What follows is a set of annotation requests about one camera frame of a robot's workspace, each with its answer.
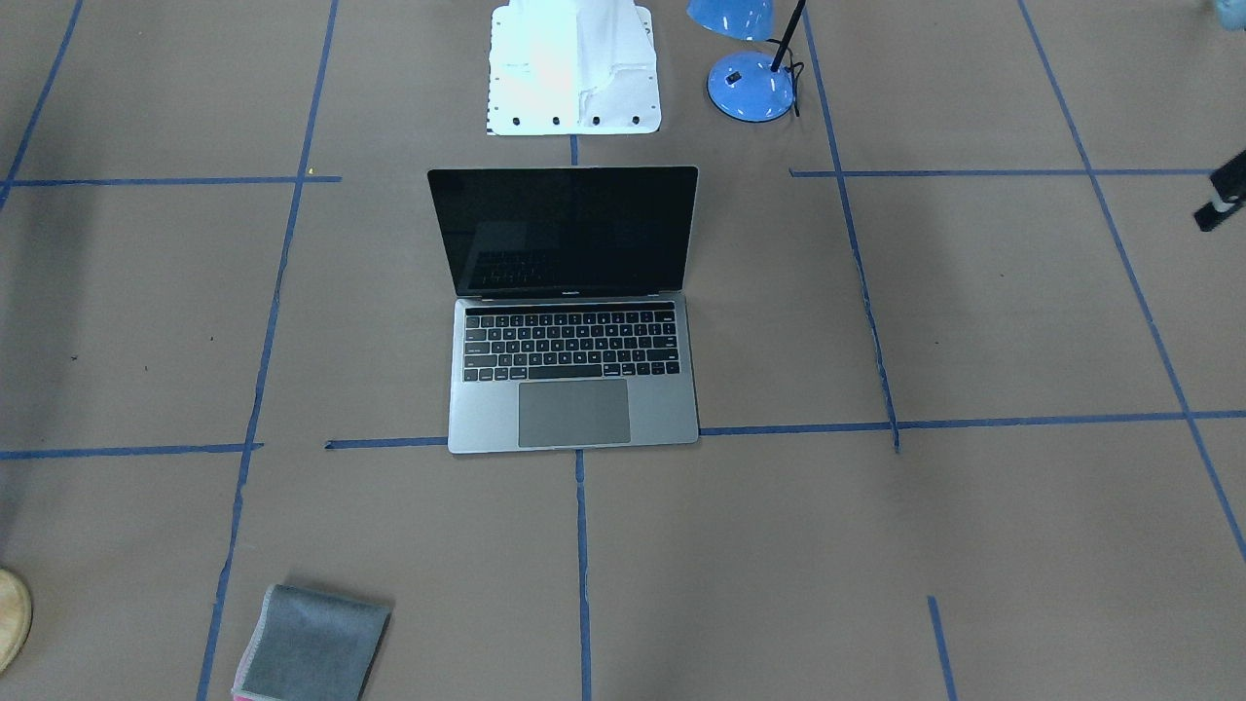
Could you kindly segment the silver grey laptop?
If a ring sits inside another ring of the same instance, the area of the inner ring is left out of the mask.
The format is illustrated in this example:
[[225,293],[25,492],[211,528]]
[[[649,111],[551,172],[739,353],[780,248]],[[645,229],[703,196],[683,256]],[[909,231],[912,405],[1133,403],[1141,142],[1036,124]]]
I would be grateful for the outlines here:
[[449,449],[693,445],[695,166],[427,172],[456,293]]

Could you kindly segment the blue desk lamp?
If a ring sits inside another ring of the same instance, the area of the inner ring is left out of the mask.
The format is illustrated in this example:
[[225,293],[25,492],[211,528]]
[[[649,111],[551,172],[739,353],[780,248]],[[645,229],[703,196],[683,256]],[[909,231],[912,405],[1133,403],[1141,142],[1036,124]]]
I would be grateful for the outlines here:
[[[806,5],[797,1],[792,6],[774,54],[748,50],[716,60],[705,92],[721,115],[753,125],[796,115],[796,64],[787,59],[787,50]],[[773,1],[688,1],[685,12],[701,27],[748,44],[769,40],[775,26]]]

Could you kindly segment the grey folded cloth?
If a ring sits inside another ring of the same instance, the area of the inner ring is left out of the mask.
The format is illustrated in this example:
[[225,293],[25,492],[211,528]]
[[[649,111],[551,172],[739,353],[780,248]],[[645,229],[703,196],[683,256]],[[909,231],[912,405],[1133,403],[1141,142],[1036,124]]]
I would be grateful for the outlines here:
[[233,700],[360,700],[392,608],[308,586],[268,586]]

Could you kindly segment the wooden mug tree stand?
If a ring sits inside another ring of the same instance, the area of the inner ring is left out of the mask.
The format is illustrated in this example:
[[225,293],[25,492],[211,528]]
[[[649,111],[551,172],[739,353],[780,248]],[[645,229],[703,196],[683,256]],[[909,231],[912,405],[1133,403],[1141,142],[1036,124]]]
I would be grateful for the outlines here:
[[12,570],[1,569],[1,674],[12,666],[27,642],[34,618],[34,600],[26,581]]

